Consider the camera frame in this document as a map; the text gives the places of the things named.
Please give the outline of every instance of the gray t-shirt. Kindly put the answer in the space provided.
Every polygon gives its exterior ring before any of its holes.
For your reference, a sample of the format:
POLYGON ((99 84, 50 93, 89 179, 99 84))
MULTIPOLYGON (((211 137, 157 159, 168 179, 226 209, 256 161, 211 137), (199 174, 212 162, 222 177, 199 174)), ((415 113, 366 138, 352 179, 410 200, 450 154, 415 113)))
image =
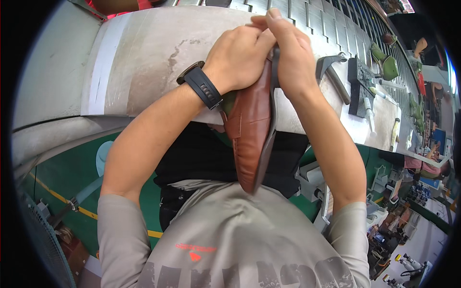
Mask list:
POLYGON ((98 202, 101 287, 370 287, 366 204, 338 211, 325 234, 278 191, 186 180, 198 189, 151 251, 141 210, 98 202))

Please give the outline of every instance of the hammer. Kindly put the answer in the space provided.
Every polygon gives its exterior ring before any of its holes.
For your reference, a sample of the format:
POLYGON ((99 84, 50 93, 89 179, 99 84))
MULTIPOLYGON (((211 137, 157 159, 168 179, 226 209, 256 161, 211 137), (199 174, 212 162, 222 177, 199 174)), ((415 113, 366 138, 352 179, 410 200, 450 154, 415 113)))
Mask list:
POLYGON ((317 65, 315 66, 315 78, 317 79, 317 84, 320 85, 320 81, 323 78, 323 75, 326 74, 330 78, 330 80, 333 82, 333 86, 335 87, 336 91, 339 93, 341 96, 341 99, 346 105, 350 104, 350 97, 349 94, 346 91, 346 88, 344 88, 343 83, 338 77, 338 74, 336 74, 336 71, 333 69, 331 64, 333 62, 346 62, 346 53, 340 52, 338 55, 335 56, 326 56, 322 57, 317 61, 317 65))

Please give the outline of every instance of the black wristwatch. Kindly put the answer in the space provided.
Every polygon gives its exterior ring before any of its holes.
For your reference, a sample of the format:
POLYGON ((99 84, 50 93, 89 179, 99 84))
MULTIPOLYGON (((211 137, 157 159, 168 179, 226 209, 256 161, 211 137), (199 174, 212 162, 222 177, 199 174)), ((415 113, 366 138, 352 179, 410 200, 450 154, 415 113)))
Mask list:
POLYGON ((199 95, 200 99, 211 110, 218 106, 223 100, 216 87, 211 83, 210 79, 203 73, 202 67, 205 62, 198 61, 193 63, 187 68, 179 77, 176 82, 181 85, 184 82, 199 95))

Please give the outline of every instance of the person's right hand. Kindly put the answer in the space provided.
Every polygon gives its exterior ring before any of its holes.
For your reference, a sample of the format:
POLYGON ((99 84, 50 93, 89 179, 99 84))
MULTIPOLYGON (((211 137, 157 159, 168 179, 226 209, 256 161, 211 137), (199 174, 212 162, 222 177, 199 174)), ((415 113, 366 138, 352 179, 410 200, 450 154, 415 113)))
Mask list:
POLYGON ((296 101, 319 91, 309 37, 283 19, 277 8, 269 9, 266 16, 253 16, 251 21, 252 26, 261 30, 269 28, 277 39, 280 47, 278 81, 285 96, 296 101))

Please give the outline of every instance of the shirt sleeve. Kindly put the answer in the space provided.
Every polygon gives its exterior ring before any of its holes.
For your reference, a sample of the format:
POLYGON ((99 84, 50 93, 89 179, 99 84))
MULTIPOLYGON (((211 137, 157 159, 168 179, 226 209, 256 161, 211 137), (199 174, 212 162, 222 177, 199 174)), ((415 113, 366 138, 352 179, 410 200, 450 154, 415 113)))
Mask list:
POLYGON ((354 202, 341 208, 333 216, 325 237, 349 267, 357 287, 371 287, 366 203, 354 202))
POLYGON ((151 253, 142 212, 131 200, 103 195, 98 201, 101 287, 133 288, 151 253))

